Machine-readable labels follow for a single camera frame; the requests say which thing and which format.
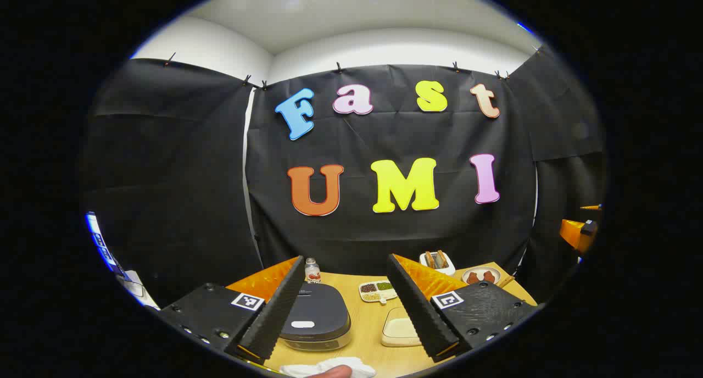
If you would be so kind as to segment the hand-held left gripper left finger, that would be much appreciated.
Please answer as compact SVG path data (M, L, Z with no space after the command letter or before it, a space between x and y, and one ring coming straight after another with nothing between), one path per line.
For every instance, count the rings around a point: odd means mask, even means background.
M229 286L205 283L160 310L160 319L216 353L263 365L304 282L297 256Z

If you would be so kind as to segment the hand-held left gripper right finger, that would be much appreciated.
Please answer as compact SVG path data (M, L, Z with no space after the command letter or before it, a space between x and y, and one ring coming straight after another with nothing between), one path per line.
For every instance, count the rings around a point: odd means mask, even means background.
M387 262L387 278L434 362L497 341L542 309L492 281L470 285L396 254Z

